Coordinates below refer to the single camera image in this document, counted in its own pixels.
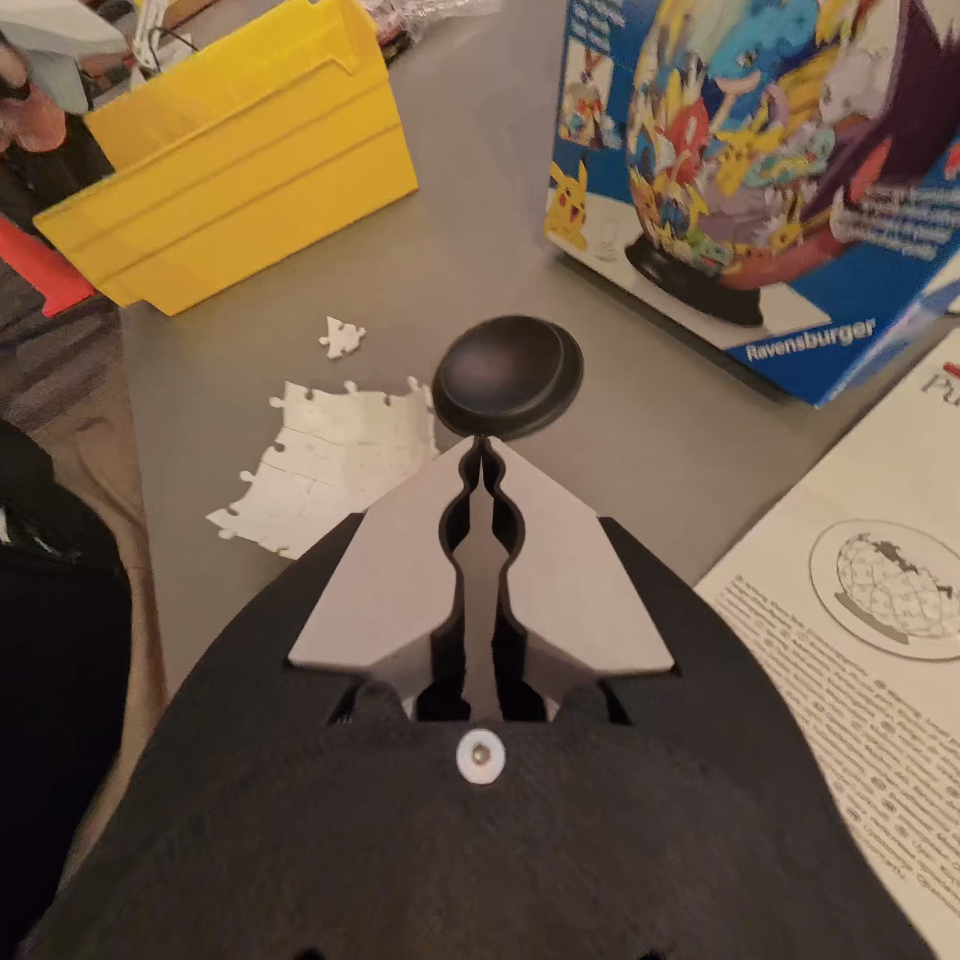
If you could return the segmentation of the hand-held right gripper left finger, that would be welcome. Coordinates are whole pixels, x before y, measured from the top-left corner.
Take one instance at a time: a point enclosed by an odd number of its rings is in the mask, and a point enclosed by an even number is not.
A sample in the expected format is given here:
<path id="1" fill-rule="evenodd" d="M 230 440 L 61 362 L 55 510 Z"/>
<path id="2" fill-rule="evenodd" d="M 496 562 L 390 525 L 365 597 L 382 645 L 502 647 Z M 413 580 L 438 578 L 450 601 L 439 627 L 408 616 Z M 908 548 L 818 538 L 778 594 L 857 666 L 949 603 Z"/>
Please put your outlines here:
<path id="1" fill-rule="evenodd" d="M 296 668 L 391 686 L 420 720 L 468 719 L 464 574 L 481 442 L 467 438 L 375 501 L 290 653 Z"/>

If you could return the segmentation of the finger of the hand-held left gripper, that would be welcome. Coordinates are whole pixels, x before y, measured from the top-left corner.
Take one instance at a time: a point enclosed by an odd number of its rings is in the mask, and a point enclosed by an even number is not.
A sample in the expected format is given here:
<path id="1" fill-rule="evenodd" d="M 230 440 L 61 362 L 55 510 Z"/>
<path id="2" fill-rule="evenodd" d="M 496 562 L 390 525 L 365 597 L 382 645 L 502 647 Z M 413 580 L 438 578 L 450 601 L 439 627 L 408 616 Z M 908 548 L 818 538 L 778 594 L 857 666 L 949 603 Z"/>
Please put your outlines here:
<path id="1" fill-rule="evenodd" d="M 79 1 L 3 1 L 1 30 L 32 82 L 67 114 L 90 110 L 83 63 L 129 52 L 125 34 Z"/>

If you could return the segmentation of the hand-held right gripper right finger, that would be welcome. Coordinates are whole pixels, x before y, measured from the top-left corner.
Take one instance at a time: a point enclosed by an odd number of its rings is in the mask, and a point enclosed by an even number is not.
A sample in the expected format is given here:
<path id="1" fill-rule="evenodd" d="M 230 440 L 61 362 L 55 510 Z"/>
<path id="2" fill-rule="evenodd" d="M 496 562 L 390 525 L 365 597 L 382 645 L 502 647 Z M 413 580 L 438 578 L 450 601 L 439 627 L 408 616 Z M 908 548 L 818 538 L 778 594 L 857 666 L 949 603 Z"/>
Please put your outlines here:
<path id="1" fill-rule="evenodd" d="M 543 722 L 583 685 L 672 671 L 596 511 L 500 439 L 484 440 L 482 467 L 507 554 L 491 640 L 503 718 Z"/>

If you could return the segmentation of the black round puzzle ball stand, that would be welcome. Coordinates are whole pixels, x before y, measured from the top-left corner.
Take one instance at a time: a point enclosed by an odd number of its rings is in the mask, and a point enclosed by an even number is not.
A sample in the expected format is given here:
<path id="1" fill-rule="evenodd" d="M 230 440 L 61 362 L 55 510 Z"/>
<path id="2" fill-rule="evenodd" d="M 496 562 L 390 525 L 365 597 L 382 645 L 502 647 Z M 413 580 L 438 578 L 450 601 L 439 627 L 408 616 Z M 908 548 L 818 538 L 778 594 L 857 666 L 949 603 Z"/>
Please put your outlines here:
<path id="1" fill-rule="evenodd" d="M 563 416 L 585 372 L 570 332 L 544 318 L 508 315 L 465 330 L 440 359 L 431 384 L 434 414 L 460 437 L 514 441 Z"/>

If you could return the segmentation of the person's left forearm black sleeve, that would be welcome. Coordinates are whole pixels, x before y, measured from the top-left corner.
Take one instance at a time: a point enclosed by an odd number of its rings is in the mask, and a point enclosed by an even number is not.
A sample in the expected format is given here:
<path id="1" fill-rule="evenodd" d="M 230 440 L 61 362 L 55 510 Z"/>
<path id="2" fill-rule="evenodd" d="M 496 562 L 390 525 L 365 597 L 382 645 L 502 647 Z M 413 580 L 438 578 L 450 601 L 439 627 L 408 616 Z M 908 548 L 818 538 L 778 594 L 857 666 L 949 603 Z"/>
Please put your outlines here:
<path id="1" fill-rule="evenodd" d="M 77 130 L 50 151 L 11 145 L 1 156 L 2 217 L 24 233 L 41 237 L 34 224 L 40 213 L 111 174 L 114 167 L 96 141 Z"/>

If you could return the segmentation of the white assembled puzzle section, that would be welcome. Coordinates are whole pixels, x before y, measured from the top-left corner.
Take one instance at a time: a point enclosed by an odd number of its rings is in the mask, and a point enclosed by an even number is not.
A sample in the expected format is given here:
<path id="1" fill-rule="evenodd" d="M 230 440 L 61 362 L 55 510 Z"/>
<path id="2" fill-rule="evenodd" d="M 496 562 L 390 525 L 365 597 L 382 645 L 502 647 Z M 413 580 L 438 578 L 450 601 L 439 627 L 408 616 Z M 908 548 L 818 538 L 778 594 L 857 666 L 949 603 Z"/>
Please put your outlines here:
<path id="1" fill-rule="evenodd" d="M 413 376 L 402 393 L 339 392 L 284 384 L 270 406 L 279 432 L 253 472 L 244 496 L 207 520 L 222 539 L 243 539 L 272 554 L 302 557 L 346 517 L 362 513 L 435 459 L 431 390 Z"/>

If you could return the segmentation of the single white puzzle piece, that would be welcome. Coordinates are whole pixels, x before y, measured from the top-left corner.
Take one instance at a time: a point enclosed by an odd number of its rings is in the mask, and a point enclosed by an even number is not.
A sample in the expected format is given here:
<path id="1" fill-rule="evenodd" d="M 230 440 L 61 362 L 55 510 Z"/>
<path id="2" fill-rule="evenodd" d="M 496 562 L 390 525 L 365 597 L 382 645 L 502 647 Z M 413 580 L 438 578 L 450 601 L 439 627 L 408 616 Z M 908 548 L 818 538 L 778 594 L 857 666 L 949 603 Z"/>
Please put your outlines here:
<path id="1" fill-rule="evenodd" d="M 367 335 L 364 326 L 343 322 L 330 315 L 325 317 L 325 322 L 325 332 L 318 338 L 318 344 L 331 362 L 355 353 Z"/>

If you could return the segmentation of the colourful blue puzzle box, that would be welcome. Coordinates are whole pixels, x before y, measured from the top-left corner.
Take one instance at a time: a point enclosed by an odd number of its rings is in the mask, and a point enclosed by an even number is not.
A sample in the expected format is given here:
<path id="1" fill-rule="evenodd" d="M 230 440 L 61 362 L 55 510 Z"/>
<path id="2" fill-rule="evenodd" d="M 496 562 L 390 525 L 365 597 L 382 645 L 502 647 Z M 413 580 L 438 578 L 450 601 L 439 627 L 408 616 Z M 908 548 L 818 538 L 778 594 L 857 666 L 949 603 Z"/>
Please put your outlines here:
<path id="1" fill-rule="evenodd" d="M 958 306 L 958 2 L 568 2 L 563 42 L 571 258 L 812 407 Z"/>

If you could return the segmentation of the person's left hand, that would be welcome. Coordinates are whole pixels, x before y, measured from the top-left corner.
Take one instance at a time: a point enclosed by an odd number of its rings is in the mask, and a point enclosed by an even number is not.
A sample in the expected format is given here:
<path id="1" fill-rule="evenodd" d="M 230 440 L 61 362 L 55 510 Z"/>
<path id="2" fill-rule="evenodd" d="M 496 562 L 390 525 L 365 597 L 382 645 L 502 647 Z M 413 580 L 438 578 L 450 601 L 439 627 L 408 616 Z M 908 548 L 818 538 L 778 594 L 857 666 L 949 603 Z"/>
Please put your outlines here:
<path id="1" fill-rule="evenodd" d="M 33 80 L 16 49 L 1 40 L 1 153 L 12 146 L 49 153 L 66 141 L 66 114 Z"/>

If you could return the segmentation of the red flat object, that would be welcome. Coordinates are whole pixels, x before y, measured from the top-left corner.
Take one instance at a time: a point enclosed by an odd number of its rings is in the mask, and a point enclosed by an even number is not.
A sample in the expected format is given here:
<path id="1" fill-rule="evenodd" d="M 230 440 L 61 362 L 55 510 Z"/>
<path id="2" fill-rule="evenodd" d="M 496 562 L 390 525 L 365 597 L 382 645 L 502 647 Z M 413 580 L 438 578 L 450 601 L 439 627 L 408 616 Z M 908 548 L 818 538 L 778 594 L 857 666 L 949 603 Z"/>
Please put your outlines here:
<path id="1" fill-rule="evenodd" d="M 1 258 L 43 297 L 41 313 L 54 319 L 98 296 L 95 287 L 58 251 L 1 217 Z"/>

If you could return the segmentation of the yellow plastic bin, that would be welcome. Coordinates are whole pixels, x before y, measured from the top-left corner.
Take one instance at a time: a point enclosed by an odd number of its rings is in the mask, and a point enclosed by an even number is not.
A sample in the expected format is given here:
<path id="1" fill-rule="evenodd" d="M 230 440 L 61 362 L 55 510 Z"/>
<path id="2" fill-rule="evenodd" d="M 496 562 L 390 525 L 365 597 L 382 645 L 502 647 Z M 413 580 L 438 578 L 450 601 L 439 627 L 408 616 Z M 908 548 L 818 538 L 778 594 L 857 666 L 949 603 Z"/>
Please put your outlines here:
<path id="1" fill-rule="evenodd" d="M 117 306 L 169 317 L 418 190 L 358 2 L 284 2 L 85 122 L 113 174 L 35 223 Z"/>

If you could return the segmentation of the white printed instruction sheet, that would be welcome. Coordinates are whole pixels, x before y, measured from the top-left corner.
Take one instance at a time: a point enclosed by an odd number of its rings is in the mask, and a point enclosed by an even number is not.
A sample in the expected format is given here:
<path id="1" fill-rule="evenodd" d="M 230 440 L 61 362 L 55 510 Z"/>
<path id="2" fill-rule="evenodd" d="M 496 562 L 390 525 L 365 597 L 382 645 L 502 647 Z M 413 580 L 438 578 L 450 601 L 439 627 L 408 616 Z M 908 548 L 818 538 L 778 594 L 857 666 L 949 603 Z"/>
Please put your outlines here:
<path id="1" fill-rule="evenodd" d="M 958 362 L 953 330 L 697 586 L 946 959 L 959 957 Z"/>

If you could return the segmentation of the clear plastic bag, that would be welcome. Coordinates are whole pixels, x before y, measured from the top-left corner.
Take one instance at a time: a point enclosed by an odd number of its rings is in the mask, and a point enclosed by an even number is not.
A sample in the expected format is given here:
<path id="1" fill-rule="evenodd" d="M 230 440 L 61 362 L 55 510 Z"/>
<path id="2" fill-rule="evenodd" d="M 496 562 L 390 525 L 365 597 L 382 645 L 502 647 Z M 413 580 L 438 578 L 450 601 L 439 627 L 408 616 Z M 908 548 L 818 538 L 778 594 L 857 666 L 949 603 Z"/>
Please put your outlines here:
<path id="1" fill-rule="evenodd" d="M 385 63 L 390 64 L 418 42 L 432 26 L 452 18 L 497 13 L 502 1 L 361 1 L 372 18 Z"/>

